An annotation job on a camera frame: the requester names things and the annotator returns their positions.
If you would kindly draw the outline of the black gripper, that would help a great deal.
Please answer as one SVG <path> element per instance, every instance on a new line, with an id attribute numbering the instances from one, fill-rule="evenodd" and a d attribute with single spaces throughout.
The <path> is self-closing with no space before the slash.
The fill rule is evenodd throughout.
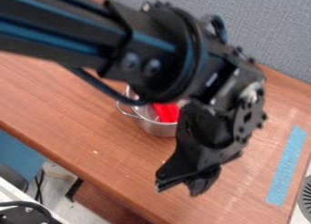
<path id="1" fill-rule="evenodd" d="M 222 165 L 241 152 L 234 133 L 243 102 L 229 107 L 213 107 L 198 100 L 181 111 L 177 129 L 177 148 L 155 173 L 155 189 L 163 192 L 179 184 L 190 196 L 203 194 L 222 173 Z"/>

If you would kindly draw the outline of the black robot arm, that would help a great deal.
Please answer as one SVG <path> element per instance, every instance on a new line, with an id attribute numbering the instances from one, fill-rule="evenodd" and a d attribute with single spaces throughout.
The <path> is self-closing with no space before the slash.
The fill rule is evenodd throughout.
<path id="1" fill-rule="evenodd" d="M 183 102 L 155 187 L 205 193 L 267 120 L 265 72 L 218 15 L 111 0 L 0 0 L 0 51 L 54 61 L 130 106 Z"/>

